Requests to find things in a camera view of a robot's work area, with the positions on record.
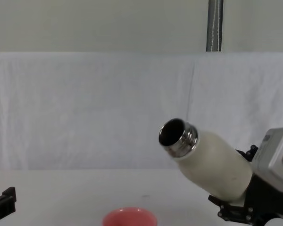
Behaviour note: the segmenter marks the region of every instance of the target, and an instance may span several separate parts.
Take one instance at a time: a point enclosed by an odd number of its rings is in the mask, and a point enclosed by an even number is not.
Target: black bracket
[[[16,201],[16,190],[14,187],[10,187],[2,193],[2,196],[0,196],[0,220],[16,211]]]

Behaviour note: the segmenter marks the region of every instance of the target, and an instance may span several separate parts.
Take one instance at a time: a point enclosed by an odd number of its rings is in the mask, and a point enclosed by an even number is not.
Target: bottle neck
[[[158,138],[171,157],[181,158],[194,150],[198,133],[188,122],[172,119],[161,128]]]

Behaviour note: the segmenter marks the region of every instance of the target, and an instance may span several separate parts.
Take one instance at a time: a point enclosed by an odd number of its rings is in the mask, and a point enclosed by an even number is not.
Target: red bowl
[[[145,209],[121,208],[107,214],[103,226],[157,226],[157,219]]]

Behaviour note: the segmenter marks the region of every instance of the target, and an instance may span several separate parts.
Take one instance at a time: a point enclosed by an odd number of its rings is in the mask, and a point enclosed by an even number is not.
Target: white fabric
[[[0,53],[0,169],[169,168],[192,56]]]
[[[283,54],[0,53],[0,169],[172,168],[158,131],[187,115],[259,145],[283,126]]]

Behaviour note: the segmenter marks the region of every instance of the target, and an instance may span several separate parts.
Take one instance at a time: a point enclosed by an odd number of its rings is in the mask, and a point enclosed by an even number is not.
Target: white bottle
[[[180,171],[212,196],[234,202],[244,195],[251,166],[218,135],[172,119],[161,128],[159,142]]]

